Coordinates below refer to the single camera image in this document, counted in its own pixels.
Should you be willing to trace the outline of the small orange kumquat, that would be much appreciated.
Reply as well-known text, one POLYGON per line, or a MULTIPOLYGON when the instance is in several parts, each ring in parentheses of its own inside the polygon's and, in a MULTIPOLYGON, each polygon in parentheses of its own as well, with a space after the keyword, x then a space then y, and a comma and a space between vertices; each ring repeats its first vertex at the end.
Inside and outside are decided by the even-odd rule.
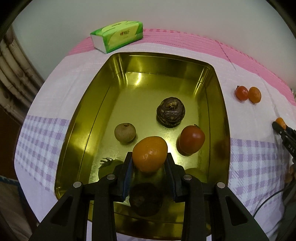
POLYGON ((285 121, 282 118, 277 118, 275 120, 276 123, 278 123, 284 130, 286 130, 287 125, 285 123, 285 121))

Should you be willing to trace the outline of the large orange kumquat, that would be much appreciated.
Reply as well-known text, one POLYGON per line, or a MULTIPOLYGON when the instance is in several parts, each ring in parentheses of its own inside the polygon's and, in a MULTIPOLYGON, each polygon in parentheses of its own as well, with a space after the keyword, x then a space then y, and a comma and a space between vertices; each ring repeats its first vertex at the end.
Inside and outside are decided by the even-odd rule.
POLYGON ((154 173, 164 164, 168 145, 162 137, 151 136, 139 141, 133 148, 132 160, 143 173, 154 173))

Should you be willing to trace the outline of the dark brown round fruit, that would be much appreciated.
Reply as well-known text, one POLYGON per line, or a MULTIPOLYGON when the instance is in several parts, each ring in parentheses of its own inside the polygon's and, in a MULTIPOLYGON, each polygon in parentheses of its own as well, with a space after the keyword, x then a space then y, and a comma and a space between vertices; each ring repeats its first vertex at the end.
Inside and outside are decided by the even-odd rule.
POLYGON ((159 212, 164 201, 160 188, 152 183, 134 185, 129 191, 131 209, 139 216, 153 216, 159 212))

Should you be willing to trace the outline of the brown green longan fruit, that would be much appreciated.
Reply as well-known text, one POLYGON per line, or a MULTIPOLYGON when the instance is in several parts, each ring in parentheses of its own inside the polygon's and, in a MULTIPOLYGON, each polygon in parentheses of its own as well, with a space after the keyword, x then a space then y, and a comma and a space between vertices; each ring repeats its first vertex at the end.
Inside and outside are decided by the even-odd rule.
POLYGON ((136 129, 131 123, 121 123, 114 129, 115 138, 121 143, 131 142, 136 133, 136 129))

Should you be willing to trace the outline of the small green fruit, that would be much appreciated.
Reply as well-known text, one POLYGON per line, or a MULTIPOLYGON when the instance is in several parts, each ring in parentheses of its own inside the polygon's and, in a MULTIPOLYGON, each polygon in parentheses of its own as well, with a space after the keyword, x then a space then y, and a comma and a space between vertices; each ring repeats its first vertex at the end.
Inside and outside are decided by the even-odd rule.
POLYGON ((199 179, 202 183, 207 183, 207 174, 198 168, 189 168, 185 170, 186 174, 192 175, 199 179))

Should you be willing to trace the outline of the green tomato with stem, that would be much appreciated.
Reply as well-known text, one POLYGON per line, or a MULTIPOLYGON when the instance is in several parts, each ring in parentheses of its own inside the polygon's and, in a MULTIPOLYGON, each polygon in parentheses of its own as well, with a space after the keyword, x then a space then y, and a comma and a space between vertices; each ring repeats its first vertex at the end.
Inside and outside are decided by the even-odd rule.
POLYGON ((123 161, 112 159, 112 158, 103 158, 100 161, 100 167, 98 168, 98 178, 101 179, 108 174, 112 174, 115 167, 123 164, 123 161))

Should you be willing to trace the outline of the pink purple checkered tablecloth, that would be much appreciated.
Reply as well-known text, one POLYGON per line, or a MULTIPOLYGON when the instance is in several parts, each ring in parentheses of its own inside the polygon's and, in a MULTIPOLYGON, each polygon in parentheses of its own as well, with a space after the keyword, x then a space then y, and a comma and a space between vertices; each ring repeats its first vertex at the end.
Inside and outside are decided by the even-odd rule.
MULTIPOLYGON (((216 40, 177 31, 146 29, 144 38, 123 52, 168 53, 211 64, 222 88, 230 126, 229 187, 275 240, 285 211, 280 190, 291 155, 271 123, 281 117, 295 127, 290 88, 254 58, 216 40), (239 101, 237 86, 257 87, 261 101, 239 101)), ((15 171, 31 209, 43 219, 57 202, 54 182, 67 128, 80 99, 108 55, 90 38, 74 47, 49 75, 23 123, 15 153, 15 171)))

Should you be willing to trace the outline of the orange cherry tomato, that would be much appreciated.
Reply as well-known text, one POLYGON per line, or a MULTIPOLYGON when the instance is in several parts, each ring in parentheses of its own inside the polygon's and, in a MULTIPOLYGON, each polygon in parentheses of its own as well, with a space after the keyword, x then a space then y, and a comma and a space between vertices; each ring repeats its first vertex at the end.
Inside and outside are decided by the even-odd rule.
POLYGON ((248 98, 253 104, 257 104, 261 101, 261 92, 257 87, 250 87, 248 91, 248 98))

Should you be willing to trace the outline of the red cherry tomato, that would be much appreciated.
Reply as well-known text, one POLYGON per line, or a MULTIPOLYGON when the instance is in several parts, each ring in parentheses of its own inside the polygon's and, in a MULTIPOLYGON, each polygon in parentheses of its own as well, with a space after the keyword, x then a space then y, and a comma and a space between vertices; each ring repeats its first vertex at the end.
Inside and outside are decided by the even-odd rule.
POLYGON ((248 99, 248 89, 244 86, 237 86, 235 96, 239 101, 246 101, 248 99))

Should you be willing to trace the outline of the dark brown wrinkled fruit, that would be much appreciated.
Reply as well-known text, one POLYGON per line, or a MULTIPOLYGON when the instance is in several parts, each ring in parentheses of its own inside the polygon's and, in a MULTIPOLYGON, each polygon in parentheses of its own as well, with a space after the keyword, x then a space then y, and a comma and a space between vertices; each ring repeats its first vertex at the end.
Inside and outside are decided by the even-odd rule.
POLYGON ((174 128, 178 126, 185 117, 185 106, 176 97, 169 97, 164 99, 157 107, 156 118, 157 121, 167 127, 174 128))

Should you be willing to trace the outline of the gold metal tray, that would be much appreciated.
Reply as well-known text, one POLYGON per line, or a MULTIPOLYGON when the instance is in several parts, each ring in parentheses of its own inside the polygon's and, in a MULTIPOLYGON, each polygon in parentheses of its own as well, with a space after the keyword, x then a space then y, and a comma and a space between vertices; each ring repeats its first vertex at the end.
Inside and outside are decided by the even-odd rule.
POLYGON ((207 60, 125 52, 107 58, 79 102, 58 161, 57 198, 132 157, 131 192, 115 202, 116 230, 179 240, 185 205, 169 196, 165 155, 201 182, 227 183, 230 130, 217 70, 207 60))

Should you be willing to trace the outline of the brown wooden furniture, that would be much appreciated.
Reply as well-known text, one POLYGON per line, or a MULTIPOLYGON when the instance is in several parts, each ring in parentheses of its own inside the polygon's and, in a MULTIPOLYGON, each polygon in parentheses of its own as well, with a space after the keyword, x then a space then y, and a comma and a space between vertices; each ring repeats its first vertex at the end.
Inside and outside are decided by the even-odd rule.
POLYGON ((14 157, 16 144, 21 130, 19 122, 15 121, 1 108, 1 176, 17 180, 14 157))

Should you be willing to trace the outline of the green tissue pack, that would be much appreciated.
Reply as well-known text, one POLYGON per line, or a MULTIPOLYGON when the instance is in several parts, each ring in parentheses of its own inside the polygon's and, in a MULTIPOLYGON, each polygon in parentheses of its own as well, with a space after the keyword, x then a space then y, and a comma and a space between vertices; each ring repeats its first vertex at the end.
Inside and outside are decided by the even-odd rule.
POLYGON ((97 29, 90 33, 93 45, 107 54, 143 38, 143 23, 121 21, 97 29))

